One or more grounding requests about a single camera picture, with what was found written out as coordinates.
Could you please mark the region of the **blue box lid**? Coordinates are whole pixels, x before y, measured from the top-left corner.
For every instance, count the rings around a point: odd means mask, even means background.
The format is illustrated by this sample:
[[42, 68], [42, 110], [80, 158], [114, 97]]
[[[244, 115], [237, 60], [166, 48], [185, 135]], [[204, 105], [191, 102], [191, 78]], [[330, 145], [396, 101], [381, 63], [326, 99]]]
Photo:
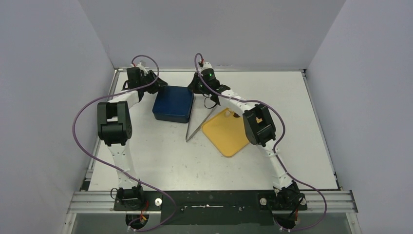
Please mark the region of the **blue box lid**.
[[193, 100], [194, 94], [187, 87], [167, 86], [157, 93], [152, 112], [161, 117], [188, 117]]

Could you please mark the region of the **metal tongs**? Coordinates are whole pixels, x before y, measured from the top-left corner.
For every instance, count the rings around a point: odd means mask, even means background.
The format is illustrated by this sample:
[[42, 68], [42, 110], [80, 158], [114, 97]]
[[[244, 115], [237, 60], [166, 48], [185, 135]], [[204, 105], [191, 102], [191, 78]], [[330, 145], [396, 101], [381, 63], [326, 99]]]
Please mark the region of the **metal tongs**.
[[206, 106], [207, 103], [208, 99], [205, 97], [194, 97], [187, 122], [186, 143], [190, 142], [196, 136], [201, 130], [202, 125], [212, 117], [212, 114], [217, 109], [217, 106]]

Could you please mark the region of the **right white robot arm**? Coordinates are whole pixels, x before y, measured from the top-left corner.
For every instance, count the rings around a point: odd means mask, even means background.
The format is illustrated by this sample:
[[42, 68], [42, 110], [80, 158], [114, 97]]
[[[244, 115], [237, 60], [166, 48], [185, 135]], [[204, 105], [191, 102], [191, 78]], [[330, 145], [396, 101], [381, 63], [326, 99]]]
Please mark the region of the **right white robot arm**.
[[246, 138], [270, 160], [275, 173], [272, 175], [273, 190], [279, 207], [287, 209], [296, 199], [301, 200], [299, 188], [277, 151], [277, 145], [285, 132], [281, 137], [276, 137], [276, 126], [270, 113], [273, 108], [259, 100], [242, 98], [230, 87], [221, 84], [212, 68], [194, 73], [188, 89], [195, 94], [212, 98], [217, 105], [227, 107], [242, 117]]

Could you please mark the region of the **blue chocolate box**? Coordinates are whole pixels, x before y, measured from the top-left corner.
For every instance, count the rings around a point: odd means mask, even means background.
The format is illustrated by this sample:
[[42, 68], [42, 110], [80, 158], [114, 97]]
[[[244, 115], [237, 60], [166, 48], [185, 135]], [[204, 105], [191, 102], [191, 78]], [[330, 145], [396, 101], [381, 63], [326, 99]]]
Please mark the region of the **blue chocolate box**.
[[190, 120], [191, 113], [179, 113], [178, 115], [169, 114], [164, 112], [153, 112], [153, 115], [156, 120], [159, 121], [167, 121], [167, 122], [175, 122], [175, 123], [188, 123]]

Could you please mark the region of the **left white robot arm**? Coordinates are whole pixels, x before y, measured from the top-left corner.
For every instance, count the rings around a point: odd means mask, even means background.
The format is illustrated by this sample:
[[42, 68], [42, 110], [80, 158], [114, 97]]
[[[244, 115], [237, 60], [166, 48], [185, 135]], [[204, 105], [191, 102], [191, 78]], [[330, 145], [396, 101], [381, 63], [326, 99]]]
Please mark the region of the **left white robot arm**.
[[128, 79], [121, 93], [97, 105], [98, 136], [111, 152], [117, 170], [114, 209], [118, 211], [141, 210], [148, 204], [143, 187], [137, 182], [130, 151], [130, 108], [142, 100], [145, 92], [155, 94], [167, 86], [153, 70], [147, 70], [143, 65], [135, 65], [126, 71]]

